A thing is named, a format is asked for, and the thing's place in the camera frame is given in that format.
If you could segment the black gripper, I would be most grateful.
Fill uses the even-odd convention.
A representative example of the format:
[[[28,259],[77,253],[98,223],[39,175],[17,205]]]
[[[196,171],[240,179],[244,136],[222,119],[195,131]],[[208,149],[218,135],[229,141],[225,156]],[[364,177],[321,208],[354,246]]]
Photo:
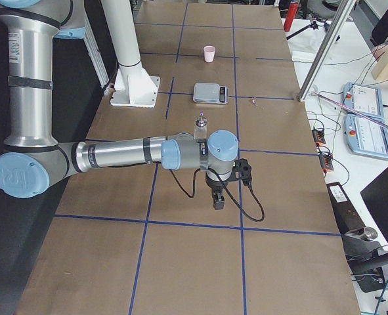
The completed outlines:
[[[214,210],[224,209],[225,199],[223,196],[223,185],[228,184],[228,180],[220,181],[219,179],[213,180],[209,175],[205,176],[206,184],[211,188],[211,195],[213,196],[213,208]]]

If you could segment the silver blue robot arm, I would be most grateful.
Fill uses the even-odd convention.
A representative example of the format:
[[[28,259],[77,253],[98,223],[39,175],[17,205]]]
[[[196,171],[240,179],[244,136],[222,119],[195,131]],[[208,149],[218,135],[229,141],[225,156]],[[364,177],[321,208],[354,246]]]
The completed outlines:
[[[9,31],[11,133],[0,155],[0,189],[32,198],[66,177],[91,169],[160,163],[170,171],[205,171],[213,206],[224,207],[240,168],[238,140],[219,130],[133,140],[60,143],[52,135],[53,39],[85,35],[83,1],[0,1]]]

